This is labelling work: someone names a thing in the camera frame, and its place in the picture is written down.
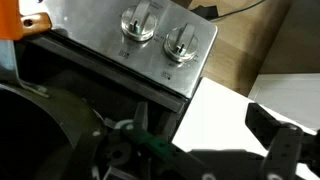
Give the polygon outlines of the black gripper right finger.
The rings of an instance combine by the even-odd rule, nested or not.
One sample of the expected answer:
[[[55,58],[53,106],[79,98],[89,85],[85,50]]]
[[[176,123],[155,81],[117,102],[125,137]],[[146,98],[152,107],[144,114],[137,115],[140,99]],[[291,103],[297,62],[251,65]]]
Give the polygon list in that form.
[[[259,168],[260,180],[303,180],[297,165],[305,164],[320,176],[320,136],[304,132],[299,126],[280,122],[257,103],[249,103],[245,125],[268,150]]]

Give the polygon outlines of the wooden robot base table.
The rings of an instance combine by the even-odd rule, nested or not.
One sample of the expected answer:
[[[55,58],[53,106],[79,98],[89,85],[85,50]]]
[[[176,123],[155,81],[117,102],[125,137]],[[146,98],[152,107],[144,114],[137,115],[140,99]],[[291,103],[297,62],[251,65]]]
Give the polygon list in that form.
[[[173,0],[192,10],[216,6],[224,15],[260,0]],[[218,36],[202,76],[247,96],[293,0],[264,0],[246,11],[213,20]]]

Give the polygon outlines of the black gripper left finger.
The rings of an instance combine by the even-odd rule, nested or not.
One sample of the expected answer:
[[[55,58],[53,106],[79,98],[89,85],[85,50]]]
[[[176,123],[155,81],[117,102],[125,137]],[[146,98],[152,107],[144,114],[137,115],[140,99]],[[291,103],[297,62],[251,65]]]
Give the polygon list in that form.
[[[141,102],[132,121],[83,133],[66,180],[187,180],[185,153],[147,128],[148,104]]]

